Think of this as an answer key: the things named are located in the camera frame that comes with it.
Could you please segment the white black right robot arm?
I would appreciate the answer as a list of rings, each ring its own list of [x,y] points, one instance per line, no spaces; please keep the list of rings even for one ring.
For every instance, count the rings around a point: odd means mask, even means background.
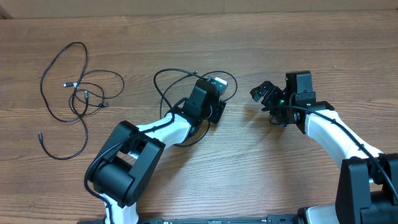
[[[311,82],[270,81],[253,88],[271,124],[297,127],[340,168],[336,199],[303,207],[286,223],[397,223],[397,154],[384,154],[361,139],[326,101],[317,101]]]

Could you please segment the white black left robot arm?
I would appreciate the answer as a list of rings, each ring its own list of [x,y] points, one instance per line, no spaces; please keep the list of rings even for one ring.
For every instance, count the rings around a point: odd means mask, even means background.
[[[226,102],[182,98],[160,120],[135,126],[121,121],[86,170],[86,190],[104,202],[100,223],[138,223],[136,203],[164,150],[194,135],[207,120],[217,123]]]

